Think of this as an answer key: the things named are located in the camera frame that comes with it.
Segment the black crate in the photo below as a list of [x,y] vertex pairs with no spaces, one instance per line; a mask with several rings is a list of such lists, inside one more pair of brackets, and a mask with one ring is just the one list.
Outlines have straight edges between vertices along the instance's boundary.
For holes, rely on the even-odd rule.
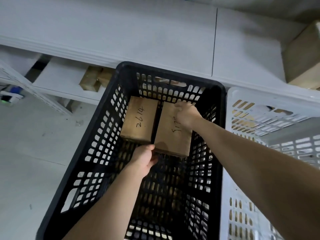
[[[62,239],[130,161],[138,145],[123,141],[119,134],[131,96],[159,100],[152,140],[163,101],[190,101],[204,118],[225,126],[226,91],[219,82],[122,62],[62,178],[36,239]],[[159,154],[158,163],[143,179],[126,238],[217,239],[221,184],[221,164],[202,137],[193,132],[189,157]],[[70,208],[62,212],[65,202]]]

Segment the white crate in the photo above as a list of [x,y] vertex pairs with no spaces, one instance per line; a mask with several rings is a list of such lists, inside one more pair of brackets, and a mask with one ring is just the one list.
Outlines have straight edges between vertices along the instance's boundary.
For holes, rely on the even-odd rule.
[[[230,88],[226,130],[320,169],[320,111],[310,103]],[[283,239],[223,169],[220,240]]]

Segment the person's right hand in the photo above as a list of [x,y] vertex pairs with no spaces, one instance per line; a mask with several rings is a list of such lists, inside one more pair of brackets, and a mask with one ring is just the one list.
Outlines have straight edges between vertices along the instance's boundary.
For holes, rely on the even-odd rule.
[[193,125],[197,119],[202,118],[194,105],[187,102],[178,102],[174,104],[177,107],[177,114],[175,115],[177,121],[188,129],[193,129]]

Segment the brown cardboard box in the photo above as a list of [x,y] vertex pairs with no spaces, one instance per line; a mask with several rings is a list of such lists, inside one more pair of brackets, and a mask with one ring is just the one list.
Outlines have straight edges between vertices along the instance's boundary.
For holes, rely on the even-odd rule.
[[154,144],[155,151],[178,157],[187,157],[190,152],[192,130],[183,127],[174,112],[173,103],[164,102]]
[[83,90],[98,92],[101,84],[97,80],[97,77],[101,72],[101,67],[89,66],[87,71],[83,75],[79,85],[82,87]]
[[320,21],[306,27],[282,53],[288,84],[302,88],[320,87]]
[[120,136],[142,144],[151,142],[158,100],[131,96]]
[[98,81],[101,83],[102,87],[106,88],[110,82],[112,75],[116,69],[104,67],[103,71],[98,76]]

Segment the hand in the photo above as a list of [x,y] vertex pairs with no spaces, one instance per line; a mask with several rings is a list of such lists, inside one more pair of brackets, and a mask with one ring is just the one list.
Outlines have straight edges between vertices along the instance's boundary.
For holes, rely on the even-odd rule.
[[150,168],[158,162],[158,157],[152,155],[152,150],[155,148],[155,145],[141,145],[137,147],[132,155],[128,166],[133,166],[136,170],[141,172],[142,177],[145,177]]
[[174,104],[177,107],[177,121],[188,129],[193,129],[193,125],[198,118],[202,118],[197,108],[191,103],[178,102]]

